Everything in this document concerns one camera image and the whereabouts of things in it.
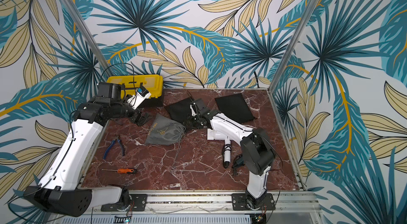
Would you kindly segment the grey fabric pouch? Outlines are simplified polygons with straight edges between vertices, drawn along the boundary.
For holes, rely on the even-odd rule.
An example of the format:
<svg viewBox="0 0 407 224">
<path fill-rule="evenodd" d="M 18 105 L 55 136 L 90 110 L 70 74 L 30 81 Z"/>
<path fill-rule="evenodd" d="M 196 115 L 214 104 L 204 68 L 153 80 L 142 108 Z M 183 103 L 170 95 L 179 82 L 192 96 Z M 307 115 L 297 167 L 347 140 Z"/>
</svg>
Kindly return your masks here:
<svg viewBox="0 0 407 224">
<path fill-rule="evenodd" d="M 181 141 L 184 135 L 184 125 L 157 114 L 148 131 L 145 145 L 172 145 Z"/>
</svg>

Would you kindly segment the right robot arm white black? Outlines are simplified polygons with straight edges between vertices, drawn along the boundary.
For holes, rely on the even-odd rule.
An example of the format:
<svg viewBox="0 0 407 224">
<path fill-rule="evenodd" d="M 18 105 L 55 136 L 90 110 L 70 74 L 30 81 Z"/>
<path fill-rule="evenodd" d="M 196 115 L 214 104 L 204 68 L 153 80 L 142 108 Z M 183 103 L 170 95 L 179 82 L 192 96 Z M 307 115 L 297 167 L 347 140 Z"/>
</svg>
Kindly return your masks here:
<svg viewBox="0 0 407 224">
<path fill-rule="evenodd" d="M 267 132 L 262 128 L 251 128 L 239 124 L 218 110 L 190 105 L 191 115 L 186 126 L 207 129 L 208 140 L 224 142 L 224 164 L 231 164 L 231 143 L 241 148 L 239 164 L 249 170 L 249 183 L 245 191 L 245 206 L 257 210 L 262 207 L 267 195 L 267 179 L 277 153 L 269 142 Z"/>
</svg>

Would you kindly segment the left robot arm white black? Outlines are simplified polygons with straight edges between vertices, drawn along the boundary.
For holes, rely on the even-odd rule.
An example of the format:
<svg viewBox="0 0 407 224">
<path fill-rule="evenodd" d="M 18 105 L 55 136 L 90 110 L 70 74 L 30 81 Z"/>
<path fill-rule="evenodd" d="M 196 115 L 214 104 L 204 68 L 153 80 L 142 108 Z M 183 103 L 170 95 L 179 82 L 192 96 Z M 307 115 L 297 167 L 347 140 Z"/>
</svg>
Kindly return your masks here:
<svg viewBox="0 0 407 224">
<path fill-rule="evenodd" d="M 38 185 L 24 190 L 23 199 L 44 212 L 71 217 L 97 206 L 118 205 L 123 211 L 131 206 L 128 189 L 123 186 L 78 188 L 82 167 L 109 120 L 128 118 L 133 123 L 145 123 L 147 117 L 138 107 L 151 93 L 143 85 L 134 95 L 123 97 L 123 90 L 123 85 L 99 83 L 97 94 L 74 111 L 72 130 L 51 168 Z"/>
</svg>

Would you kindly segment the yellow black toolbox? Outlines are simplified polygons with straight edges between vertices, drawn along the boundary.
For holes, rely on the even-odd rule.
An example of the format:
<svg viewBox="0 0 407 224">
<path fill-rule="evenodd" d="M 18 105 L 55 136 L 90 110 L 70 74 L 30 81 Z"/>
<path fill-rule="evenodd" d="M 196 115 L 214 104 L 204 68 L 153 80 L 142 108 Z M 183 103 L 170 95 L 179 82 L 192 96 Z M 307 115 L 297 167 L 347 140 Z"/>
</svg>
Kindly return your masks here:
<svg viewBox="0 0 407 224">
<path fill-rule="evenodd" d="M 125 85 L 127 94 L 134 95 L 137 89 L 142 85 L 146 88 L 151 96 L 143 101 L 140 108 L 153 108 L 163 106 L 163 77 L 157 74 L 153 75 L 128 75 L 128 76 L 112 76 L 107 79 L 108 83 Z"/>
</svg>

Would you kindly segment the orange handled screwdriver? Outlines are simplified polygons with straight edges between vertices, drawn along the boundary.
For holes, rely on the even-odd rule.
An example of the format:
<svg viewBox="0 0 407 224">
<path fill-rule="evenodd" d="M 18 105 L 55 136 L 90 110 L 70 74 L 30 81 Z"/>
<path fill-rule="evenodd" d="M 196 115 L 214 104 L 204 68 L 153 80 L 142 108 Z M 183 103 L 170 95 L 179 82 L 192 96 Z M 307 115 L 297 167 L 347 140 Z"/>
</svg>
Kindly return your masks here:
<svg viewBox="0 0 407 224">
<path fill-rule="evenodd" d="M 118 174 L 136 174 L 137 170 L 136 169 L 102 169 L 102 171 L 109 171 L 109 172 L 117 172 Z"/>
</svg>

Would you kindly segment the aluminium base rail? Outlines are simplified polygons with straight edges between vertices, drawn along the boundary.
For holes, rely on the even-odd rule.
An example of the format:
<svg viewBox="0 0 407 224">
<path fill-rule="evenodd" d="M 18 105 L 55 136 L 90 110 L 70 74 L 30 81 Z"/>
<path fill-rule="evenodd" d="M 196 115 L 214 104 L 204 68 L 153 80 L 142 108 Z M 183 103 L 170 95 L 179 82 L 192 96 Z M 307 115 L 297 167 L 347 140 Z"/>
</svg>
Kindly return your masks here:
<svg viewBox="0 0 407 224">
<path fill-rule="evenodd" d="M 245 209 L 234 191 L 133 191 L 131 212 L 87 210 L 80 217 L 52 215 L 52 224 L 324 224 L 314 192 L 271 191 L 258 210 Z"/>
</svg>

